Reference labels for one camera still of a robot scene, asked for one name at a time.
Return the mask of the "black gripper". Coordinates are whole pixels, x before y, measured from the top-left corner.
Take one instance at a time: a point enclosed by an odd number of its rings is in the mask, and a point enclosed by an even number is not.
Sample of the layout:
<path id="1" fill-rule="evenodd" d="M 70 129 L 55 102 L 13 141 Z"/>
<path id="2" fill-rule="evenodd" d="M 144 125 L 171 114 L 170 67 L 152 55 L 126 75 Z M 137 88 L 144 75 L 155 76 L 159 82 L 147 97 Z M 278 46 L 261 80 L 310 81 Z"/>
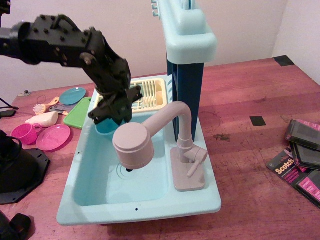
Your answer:
<path id="1" fill-rule="evenodd" d="M 96 108 L 88 113 L 88 117 L 97 125 L 111 119 L 119 125 L 132 120 L 132 105 L 143 95 L 138 85 L 131 87 L 131 72 L 126 59 L 116 54 L 106 41 L 101 31 L 91 27 L 89 43 L 85 52 L 79 56 L 85 73 L 95 83 L 99 94 Z"/>

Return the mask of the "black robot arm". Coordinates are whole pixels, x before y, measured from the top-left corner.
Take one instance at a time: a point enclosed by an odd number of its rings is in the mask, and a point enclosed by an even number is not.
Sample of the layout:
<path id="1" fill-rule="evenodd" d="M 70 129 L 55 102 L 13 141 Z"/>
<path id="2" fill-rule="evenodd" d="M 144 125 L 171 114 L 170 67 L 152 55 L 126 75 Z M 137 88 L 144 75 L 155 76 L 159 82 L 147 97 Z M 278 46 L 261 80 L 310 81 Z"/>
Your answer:
<path id="1" fill-rule="evenodd" d="M 88 117 L 97 125 L 106 119 L 117 125 L 132 120 L 132 105 L 143 95 L 131 86 L 126 59 L 115 53 L 101 31 L 81 31 L 66 15 L 40 15 L 35 22 L 20 22 L 0 29 L 0 54 L 28 65 L 41 62 L 82 68 L 103 97 Z"/>

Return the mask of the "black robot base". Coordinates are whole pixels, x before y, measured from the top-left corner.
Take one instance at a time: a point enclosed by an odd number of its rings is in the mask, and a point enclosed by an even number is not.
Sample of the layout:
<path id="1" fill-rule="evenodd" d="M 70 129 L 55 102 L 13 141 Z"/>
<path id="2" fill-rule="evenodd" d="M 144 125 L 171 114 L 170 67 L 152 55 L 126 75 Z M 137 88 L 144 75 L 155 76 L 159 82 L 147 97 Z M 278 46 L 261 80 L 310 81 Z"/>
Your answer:
<path id="1" fill-rule="evenodd" d="M 39 187 L 51 161 L 38 148 L 23 149 L 22 142 L 0 131 L 0 204 L 21 201 Z"/>

